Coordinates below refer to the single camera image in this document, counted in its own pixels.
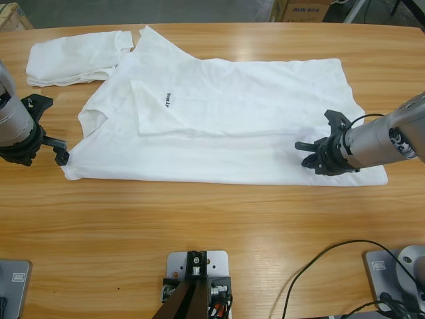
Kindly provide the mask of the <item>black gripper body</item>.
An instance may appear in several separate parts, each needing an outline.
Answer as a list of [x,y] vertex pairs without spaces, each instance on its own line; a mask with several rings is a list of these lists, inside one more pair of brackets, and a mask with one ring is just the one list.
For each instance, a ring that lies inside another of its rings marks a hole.
[[344,173],[359,172],[359,168],[351,166],[341,153],[343,133],[331,134],[327,138],[316,140],[316,152],[304,158],[303,167],[313,169],[317,175],[341,175]]
[[22,142],[17,142],[12,146],[1,147],[1,157],[9,163],[31,166],[45,134],[44,129],[35,122],[29,136]]

